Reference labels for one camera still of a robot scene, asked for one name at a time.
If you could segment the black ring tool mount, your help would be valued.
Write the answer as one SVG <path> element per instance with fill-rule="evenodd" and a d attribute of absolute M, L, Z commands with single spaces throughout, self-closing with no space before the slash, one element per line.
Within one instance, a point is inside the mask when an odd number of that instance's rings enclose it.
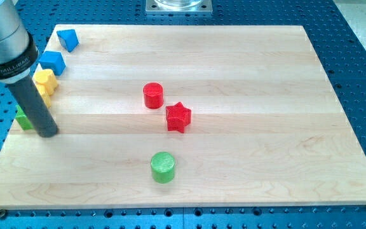
<path fill-rule="evenodd" d="M 39 51 L 32 35 L 30 33 L 27 35 L 29 37 L 29 44 L 24 52 L 15 59 L 0 64 L 0 80 L 5 80 L 24 72 L 37 60 Z"/>

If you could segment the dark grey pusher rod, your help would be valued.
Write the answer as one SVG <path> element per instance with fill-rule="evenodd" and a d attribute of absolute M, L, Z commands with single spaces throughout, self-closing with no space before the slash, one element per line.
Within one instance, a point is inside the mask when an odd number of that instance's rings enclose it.
<path fill-rule="evenodd" d="M 53 137 L 58 127 L 29 75 L 7 82 L 8 89 L 41 137 Z"/>

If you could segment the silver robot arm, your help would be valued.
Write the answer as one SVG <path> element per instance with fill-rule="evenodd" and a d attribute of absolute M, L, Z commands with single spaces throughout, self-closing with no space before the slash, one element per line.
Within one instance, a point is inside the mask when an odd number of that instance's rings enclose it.
<path fill-rule="evenodd" d="M 11 0 L 0 0 L 0 82 L 7 85 L 35 131 L 52 137 L 58 127 L 30 77 L 39 56 Z"/>

